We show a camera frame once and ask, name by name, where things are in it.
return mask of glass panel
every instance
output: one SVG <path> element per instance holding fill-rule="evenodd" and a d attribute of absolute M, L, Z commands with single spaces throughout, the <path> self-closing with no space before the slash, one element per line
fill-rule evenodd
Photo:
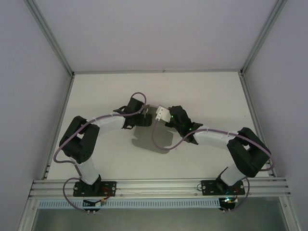
<path fill-rule="evenodd" d="M 86 215 L 74 209 L 39 209 L 33 231 L 286 231 L 278 198 L 249 198 L 239 210 L 213 208 L 106 209 Z"/>

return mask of connector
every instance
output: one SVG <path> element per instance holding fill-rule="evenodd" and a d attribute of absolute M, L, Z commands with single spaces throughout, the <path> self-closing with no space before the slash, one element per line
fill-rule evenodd
<path fill-rule="evenodd" d="M 164 120 L 166 122 L 170 122 L 170 119 L 171 119 L 171 114 L 170 114 L 170 111 L 162 106 L 159 106 L 157 111 L 156 111 L 156 120 Z"/>

